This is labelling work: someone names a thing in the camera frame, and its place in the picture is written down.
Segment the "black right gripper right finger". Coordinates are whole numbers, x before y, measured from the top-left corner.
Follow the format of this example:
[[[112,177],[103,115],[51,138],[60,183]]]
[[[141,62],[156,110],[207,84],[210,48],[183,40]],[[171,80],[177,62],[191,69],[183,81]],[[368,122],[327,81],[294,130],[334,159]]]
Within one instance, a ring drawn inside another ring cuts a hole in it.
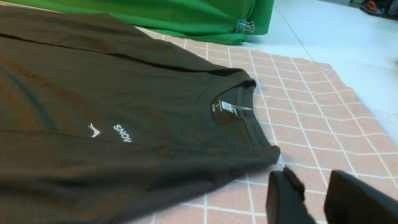
[[[397,224],[398,202],[342,170],[333,170],[324,213],[329,224]]]

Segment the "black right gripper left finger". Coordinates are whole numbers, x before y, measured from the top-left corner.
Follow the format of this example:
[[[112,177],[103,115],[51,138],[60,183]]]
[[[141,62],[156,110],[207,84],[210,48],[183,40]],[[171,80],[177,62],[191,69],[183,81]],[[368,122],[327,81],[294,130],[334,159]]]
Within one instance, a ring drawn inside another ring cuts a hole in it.
[[[289,167],[269,177],[266,213],[269,224],[315,224],[305,205],[305,186]]]

